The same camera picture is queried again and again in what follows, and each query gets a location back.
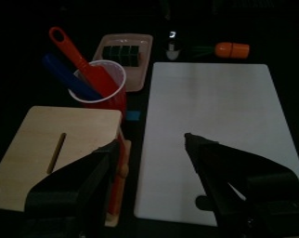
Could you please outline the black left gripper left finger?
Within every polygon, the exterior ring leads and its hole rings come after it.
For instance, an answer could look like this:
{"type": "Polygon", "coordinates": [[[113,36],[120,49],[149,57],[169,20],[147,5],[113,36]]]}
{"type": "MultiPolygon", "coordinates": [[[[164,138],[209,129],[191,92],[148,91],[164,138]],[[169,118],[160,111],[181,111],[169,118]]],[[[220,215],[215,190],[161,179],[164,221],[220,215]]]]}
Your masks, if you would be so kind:
{"type": "Polygon", "coordinates": [[[115,139],[33,186],[24,238],[101,238],[119,154],[115,139]]]}

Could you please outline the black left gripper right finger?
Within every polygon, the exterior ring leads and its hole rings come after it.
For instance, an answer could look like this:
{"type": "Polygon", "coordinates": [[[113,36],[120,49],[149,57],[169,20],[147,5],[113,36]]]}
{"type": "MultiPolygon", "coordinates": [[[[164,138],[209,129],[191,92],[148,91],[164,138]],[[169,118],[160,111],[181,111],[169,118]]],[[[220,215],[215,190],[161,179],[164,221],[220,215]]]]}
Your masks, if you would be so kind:
{"type": "Polygon", "coordinates": [[[292,170],[191,133],[184,148],[221,237],[299,238],[299,178],[292,170]]]}

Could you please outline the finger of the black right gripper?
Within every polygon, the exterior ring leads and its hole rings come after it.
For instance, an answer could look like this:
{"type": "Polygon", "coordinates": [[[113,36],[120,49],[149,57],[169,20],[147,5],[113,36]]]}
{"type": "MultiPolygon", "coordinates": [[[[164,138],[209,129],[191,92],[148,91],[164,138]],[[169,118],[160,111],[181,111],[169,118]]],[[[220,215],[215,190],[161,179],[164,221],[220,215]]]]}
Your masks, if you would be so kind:
{"type": "Polygon", "coordinates": [[[169,60],[176,60],[179,58],[180,51],[181,49],[179,46],[177,33],[171,31],[167,40],[167,58],[169,60]]]}

